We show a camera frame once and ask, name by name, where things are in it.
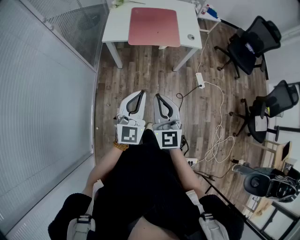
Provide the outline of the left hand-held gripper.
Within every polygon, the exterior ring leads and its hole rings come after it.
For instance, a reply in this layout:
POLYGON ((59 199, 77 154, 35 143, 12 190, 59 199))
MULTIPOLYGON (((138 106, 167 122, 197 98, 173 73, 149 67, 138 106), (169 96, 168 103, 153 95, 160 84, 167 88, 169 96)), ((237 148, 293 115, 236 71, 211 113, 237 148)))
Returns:
POLYGON ((117 143, 138 145, 145 131, 143 120, 146 103, 144 90, 136 91, 124 98, 119 107, 119 114, 116 115, 116 136, 117 143), (134 110, 129 105, 137 100, 134 110))

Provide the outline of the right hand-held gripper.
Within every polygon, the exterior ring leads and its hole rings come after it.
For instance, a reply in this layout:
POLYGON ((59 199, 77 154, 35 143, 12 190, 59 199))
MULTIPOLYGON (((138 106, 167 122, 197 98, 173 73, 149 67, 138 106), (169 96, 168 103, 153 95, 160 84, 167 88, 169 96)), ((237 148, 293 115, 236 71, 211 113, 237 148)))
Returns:
POLYGON ((178 106, 170 98, 156 94, 154 119, 156 124, 152 127, 160 149, 179 148, 182 129, 178 106))

